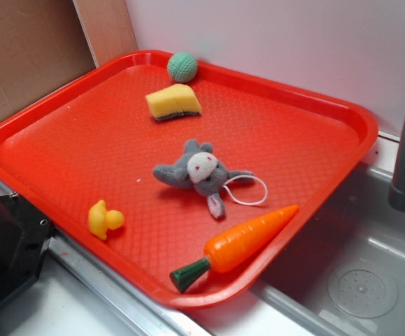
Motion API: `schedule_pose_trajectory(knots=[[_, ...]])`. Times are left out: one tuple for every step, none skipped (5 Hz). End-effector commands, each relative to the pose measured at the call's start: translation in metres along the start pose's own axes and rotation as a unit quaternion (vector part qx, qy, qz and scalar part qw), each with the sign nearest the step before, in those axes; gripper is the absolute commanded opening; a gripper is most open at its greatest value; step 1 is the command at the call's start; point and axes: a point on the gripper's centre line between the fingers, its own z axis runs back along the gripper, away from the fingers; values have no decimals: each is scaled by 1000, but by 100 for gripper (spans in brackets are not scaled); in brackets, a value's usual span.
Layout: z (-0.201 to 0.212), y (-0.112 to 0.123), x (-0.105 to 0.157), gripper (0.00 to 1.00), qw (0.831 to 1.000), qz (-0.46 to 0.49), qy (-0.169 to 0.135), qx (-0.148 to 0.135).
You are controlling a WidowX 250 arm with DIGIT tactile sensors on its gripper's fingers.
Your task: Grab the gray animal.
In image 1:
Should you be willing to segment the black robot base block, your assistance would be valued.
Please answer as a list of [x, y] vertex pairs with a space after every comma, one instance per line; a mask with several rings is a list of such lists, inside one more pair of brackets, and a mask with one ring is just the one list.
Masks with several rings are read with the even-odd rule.
[[51, 220], [23, 196], [0, 196], [0, 309], [37, 282], [51, 232]]

